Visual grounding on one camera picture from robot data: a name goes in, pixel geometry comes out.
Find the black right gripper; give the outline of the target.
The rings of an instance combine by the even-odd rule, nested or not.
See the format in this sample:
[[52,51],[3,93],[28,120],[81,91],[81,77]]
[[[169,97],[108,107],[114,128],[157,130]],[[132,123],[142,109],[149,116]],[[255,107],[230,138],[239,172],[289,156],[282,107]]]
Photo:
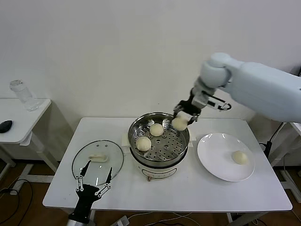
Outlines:
[[180,104],[177,105],[174,109],[173,109],[173,117],[177,117],[178,113],[180,111],[183,111],[189,115],[192,115],[192,117],[190,118],[190,120],[188,121],[188,125],[191,125],[194,122],[198,121],[198,117],[200,115],[200,109],[198,109],[197,107],[193,106],[191,101],[189,100],[181,100]]

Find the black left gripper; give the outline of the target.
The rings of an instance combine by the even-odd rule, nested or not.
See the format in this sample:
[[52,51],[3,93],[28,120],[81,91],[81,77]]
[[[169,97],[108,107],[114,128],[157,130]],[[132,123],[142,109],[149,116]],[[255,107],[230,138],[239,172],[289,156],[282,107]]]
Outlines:
[[75,179],[77,181],[76,193],[79,198],[73,212],[75,215],[88,216],[92,204],[98,200],[98,197],[102,197],[111,189],[112,167],[110,168],[107,179],[104,183],[104,187],[102,189],[99,190],[98,187],[83,184],[83,177],[85,176],[90,163],[91,160],[89,160],[87,164],[80,170],[79,176],[75,176]]

